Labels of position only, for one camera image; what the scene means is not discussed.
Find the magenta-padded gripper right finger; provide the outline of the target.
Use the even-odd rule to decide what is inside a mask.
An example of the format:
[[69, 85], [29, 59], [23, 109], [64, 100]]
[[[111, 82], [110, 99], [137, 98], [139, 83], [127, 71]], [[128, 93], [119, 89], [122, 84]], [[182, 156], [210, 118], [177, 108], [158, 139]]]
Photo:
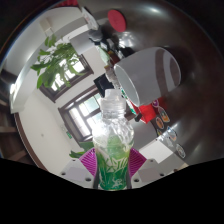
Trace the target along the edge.
[[147, 159], [132, 148], [128, 160], [128, 187], [140, 188], [162, 177], [165, 173], [155, 159]]

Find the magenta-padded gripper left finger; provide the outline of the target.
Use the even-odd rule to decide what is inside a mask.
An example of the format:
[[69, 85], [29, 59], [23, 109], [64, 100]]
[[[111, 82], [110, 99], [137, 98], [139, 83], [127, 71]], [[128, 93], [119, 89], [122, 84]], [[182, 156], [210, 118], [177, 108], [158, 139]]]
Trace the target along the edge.
[[97, 176], [97, 157], [94, 149], [80, 158], [73, 158], [60, 172], [60, 176], [84, 188], [93, 188]]

